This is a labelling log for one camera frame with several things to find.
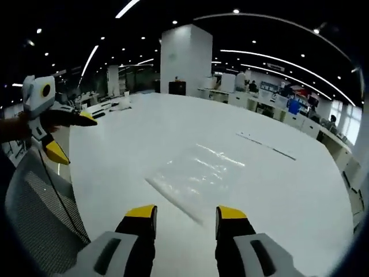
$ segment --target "office desk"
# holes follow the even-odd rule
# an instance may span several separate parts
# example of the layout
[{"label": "office desk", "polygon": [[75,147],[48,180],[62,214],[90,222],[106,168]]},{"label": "office desk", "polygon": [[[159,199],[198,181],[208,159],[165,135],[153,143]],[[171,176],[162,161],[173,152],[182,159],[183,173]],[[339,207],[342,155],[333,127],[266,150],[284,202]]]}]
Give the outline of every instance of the office desk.
[{"label": "office desk", "polygon": [[324,134],[321,143],[325,145],[340,172],[343,172],[350,160],[353,158],[350,148],[337,136],[320,125],[320,131]]},{"label": "office desk", "polygon": [[[298,130],[232,105],[187,96],[130,96],[133,108],[71,127],[70,171],[90,239],[113,231],[133,207],[156,204],[152,276],[217,276],[214,213],[200,226],[145,181],[195,145],[243,164],[223,192],[201,195],[244,211],[313,276],[327,273],[352,238],[352,213],[326,148]],[[237,133],[293,153],[292,160]],[[191,174],[184,167],[181,172]]]},{"label": "office desk", "polygon": [[81,106],[83,104],[83,102],[85,101],[90,101],[90,105],[93,106],[93,105],[96,105],[97,104],[97,96],[98,96],[98,93],[93,93],[93,94],[82,94],[78,99],[76,99],[75,103],[76,105],[79,105]]},{"label": "office desk", "polygon": [[257,112],[258,103],[264,104],[272,108],[274,119],[281,121],[314,139],[320,137],[319,133],[323,133],[324,136],[320,142],[324,144],[331,153],[340,172],[345,170],[352,158],[350,148],[326,128],[301,114],[291,114],[288,112],[287,108],[277,107],[272,101],[252,97],[249,93],[236,92],[229,95],[228,103],[254,112]]},{"label": "office desk", "polygon": [[199,91],[203,91],[204,95],[202,98],[214,100],[217,102],[228,102],[228,95],[232,94],[233,92],[228,91],[220,91],[218,89],[210,89],[210,88],[198,88]]}]

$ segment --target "plastic sheet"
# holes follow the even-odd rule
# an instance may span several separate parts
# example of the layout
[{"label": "plastic sheet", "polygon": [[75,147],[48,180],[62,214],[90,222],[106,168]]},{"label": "plastic sheet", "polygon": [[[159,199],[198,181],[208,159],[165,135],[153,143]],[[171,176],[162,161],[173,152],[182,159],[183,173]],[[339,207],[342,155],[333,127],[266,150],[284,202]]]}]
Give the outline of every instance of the plastic sheet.
[{"label": "plastic sheet", "polygon": [[245,164],[197,144],[146,178],[158,192],[201,225],[212,224],[215,208],[229,198]]}]

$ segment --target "white cabinet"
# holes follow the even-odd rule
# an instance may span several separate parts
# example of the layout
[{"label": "white cabinet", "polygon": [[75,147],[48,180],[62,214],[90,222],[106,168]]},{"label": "white cabinet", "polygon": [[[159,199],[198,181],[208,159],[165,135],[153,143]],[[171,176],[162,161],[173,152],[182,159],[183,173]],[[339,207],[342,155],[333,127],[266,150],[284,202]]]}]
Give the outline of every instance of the white cabinet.
[{"label": "white cabinet", "polygon": [[302,116],[301,114],[286,113],[283,119],[283,123],[291,127],[294,127],[297,130],[301,130],[302,125],[304,124],[305,118],[306,117]]},{"label": "white cabinet", "polygon": [[235,92],[229,95],[228,104],[236,107],[248,108],[248,99],[249,97],[245,92]]},{"label": "white cabinet", "polygon": [[312,121],[309,118],[305,118],[303,124],[302,124],[302,128],[301,128],[301,132],[307,134],[308,136],[316,139],[318,137],[319,131],[320,131],[320,125],[315,123],[314,121]]}]

